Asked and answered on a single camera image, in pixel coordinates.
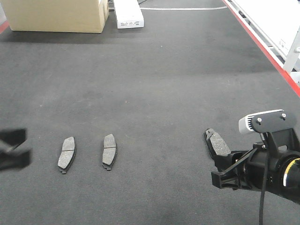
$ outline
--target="cardboard box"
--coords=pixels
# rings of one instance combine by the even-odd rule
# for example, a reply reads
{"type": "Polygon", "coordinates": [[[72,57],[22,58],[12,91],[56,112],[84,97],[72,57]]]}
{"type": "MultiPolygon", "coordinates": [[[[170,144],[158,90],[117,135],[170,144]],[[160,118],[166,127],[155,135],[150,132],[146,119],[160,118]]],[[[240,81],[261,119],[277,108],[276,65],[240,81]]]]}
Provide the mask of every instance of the cardboard box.
{"type": "Polygon", "coordinates": [[[0,0],[11,30],[101,33],[107,0],[0,0]]]}

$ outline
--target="brake pad friction material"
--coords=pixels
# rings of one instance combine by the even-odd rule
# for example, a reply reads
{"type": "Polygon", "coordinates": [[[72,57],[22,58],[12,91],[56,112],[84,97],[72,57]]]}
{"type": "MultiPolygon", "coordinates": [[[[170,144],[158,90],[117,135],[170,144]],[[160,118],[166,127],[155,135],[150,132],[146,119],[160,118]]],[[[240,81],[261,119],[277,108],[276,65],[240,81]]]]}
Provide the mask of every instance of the brake pad friction material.
{"type": "Polygon", "coordinates": [[[67,138],[63,145],[60,154],[60,158],[58,160],[58,167],[62,174],[67,173],[70,168],[76,153],[75,147],[75,139],[74,137],[67,138]]]}
{"type": "Polygon", "coordinates": [[[117,154],[117,144],[112,134],[104,138],[104,150],[102,154],[102,166],[106,170],[111,170],[117,154]]]}
{"type": "Polygon", "coordinates": [[[228,145],[223,140],[223,138],[213,129],[207,129],[204,133],[206,143],[210,150],[210,156],[213,157],[215,155],[219,156],[227,156],[231,153],[228,145]]]}

